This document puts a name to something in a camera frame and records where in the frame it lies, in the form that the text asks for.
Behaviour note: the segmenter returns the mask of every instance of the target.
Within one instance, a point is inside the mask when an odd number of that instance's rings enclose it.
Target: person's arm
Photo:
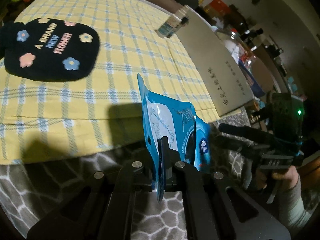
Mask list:
[[[261,171],[256,171],[257,187],[267,186],[267,177]],[[291,236],[295,236],[308,222],[311,214],[303,206],[301,198],[300,177],[295,166],[286,171],[273,172],[272,178],[281,180],[282,185],[277,194],[279,199],[279,221],[288,228]]]

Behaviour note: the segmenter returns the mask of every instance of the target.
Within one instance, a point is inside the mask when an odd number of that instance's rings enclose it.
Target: pink flower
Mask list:
[[[20,67],[30,67],[35,60],[36,56],[31,53],[26,53],[25,55],[22,55],[20,60]]]
[[[65,21],[65,22],[64,22],[64,25],[65,25],[65,26],[75,26],[75,25],[76,25],[76,23],[74,23],[74,22],[67,22],[67,21]]]

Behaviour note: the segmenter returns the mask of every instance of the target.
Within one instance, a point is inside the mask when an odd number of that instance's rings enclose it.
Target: screw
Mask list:
[[[183,168],[184,166],[186,166],[186,164],[182,161],[178,161],[175,163],[175,165],[178,167],[178,168]]]
[[[215,179],[223,179],[223,174],[222,174],[221,172],[215,172],[215,173],[213,174],[213,177],[214,177]]]
[[[104,174],[102,171],[97,171],[93,176],[95,179],[102,179]]]
[[[135,168],[140,168],[142,166],[142,162],[135,161],[135,162],[132,163],[132,166],[135,167]]]

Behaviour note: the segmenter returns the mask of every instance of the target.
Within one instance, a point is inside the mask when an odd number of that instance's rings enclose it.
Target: yellow plaid tablecloth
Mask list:
[[[0,61],[0,164],[88,155],[143,139],[137,73],[151,91],[190,101],[205,122],[219,118],[179,39],[154,32],[164,12],[138,0],[36,0],[16,21],[41,17],[91,26],[100,51],[92,73],[76,82],[20,78]]]

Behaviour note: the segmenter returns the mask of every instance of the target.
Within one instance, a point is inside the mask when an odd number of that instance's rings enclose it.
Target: yellow flower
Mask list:
[[[92,42],[93,37],[88,33],[82,33],[79,35],[79,38],[82,42]]]
[[[38,19],[38,23],[47,23],[48,21],[50,21],[50,19],[48,19],[48,18],[40,18],[40,19]]]

